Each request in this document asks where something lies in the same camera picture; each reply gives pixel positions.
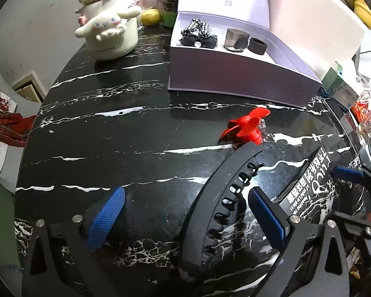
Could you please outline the red plaid scarf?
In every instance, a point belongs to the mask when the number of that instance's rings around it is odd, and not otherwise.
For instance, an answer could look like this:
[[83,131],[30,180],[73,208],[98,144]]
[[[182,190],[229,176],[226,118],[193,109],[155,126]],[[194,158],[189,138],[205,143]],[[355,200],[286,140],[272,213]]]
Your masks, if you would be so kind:
[[34,124],[36,115],[23,117],[11,113],[8,102],[0,98],[0,142],[8,146],[23,148]]

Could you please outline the green white small box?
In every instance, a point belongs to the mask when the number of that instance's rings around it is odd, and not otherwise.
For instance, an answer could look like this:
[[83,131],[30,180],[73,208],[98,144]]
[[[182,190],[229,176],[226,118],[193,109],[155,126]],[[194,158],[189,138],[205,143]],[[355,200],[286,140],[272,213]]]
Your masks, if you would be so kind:
[[343,79],[342,74],[332,67],[322,79],[322,84],[325,91],[346,109],[352,108],[359,98],[357,91]]

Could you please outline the white cartoon kettle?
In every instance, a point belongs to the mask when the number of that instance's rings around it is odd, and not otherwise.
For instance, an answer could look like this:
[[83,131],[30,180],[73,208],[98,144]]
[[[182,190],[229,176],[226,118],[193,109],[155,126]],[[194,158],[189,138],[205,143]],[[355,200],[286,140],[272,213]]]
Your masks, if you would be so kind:
[[86,41],[96,60],[113,60],[129,54],[138,43],[137,18],[142,9],[136,0],[78,0],[76,38]]

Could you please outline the smoky transparent heart case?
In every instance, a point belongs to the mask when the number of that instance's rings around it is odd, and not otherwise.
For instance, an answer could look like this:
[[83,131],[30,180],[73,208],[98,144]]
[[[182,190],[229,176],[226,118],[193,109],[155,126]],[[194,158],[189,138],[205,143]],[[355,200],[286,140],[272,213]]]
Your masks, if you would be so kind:
[[240,29],[228,28],[224,48],[230,52],[242,52],[249,45],[249,34]]

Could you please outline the lavender gift box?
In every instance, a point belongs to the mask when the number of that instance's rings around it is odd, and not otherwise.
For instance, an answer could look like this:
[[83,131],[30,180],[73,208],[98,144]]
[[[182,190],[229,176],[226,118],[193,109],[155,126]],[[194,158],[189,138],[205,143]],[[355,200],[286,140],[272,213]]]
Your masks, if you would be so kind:
[[269,16],[269,0],[178,0],[169,89],[305,107],[322,84]]

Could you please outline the red small fan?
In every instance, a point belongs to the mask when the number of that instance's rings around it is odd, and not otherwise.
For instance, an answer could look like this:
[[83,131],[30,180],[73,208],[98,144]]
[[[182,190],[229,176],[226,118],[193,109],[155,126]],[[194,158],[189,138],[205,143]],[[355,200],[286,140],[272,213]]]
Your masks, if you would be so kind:
[[219,140],[231,140],[246,144],[252,142],[260,146],[263,142],[261,126],[263,120],[271,114],[269,109],[254,108],[249,114],[231,119]]

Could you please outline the black printed card box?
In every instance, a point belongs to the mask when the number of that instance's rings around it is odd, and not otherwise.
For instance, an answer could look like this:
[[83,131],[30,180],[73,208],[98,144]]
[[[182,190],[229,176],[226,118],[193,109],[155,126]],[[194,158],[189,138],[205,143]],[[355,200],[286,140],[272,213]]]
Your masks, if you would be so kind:
[[332,178],[332,160],[324,146],[316,149],[278,198],[287,215],[322,224],[338,196]]

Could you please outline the black white checkered bow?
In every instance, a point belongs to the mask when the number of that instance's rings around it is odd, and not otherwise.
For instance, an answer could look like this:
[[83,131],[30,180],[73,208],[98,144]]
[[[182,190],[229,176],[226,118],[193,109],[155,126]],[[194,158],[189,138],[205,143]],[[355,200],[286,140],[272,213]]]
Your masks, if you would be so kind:
[[182,46],[215,49],[218,45],[217,36],[212,34],[210,24],[200,18],[192,19],[181,35]]

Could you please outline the yellow hat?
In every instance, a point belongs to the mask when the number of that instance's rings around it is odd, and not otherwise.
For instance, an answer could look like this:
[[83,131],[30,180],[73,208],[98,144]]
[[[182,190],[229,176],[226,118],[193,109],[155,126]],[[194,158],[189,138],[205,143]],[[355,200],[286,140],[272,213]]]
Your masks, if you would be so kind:
[[371,29],[371,10],[364,0],[354,1],[354,13],[359,17],[359,19]]

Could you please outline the white round cushion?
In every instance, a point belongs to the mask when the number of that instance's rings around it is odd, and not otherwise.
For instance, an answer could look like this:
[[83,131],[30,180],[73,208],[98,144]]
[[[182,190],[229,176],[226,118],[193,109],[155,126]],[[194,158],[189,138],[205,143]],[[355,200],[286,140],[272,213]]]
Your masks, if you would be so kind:
[[366,25],[340,0],[269,0],[270,31],[324,78],[361,46]]

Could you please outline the yellow lemon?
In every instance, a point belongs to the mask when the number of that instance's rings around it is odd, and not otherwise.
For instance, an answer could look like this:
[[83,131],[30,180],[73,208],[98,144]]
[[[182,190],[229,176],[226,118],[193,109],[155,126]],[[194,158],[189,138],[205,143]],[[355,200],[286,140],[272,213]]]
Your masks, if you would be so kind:
[[145,27],[157,26],[160,21],[161,14],[158,9],[146,9],[142,12],[141,22]]

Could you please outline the large black hair claw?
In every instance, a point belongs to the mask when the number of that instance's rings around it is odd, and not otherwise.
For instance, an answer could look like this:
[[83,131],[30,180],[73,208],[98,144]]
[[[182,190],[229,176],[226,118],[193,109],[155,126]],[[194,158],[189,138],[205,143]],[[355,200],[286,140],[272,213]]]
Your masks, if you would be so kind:
[[182,245],[182,269],[199,271],[216,255],[216,246],[242,197],[242,191],[261,165],[262,148],[247,143],[235,150],[213,172],[192,206]]

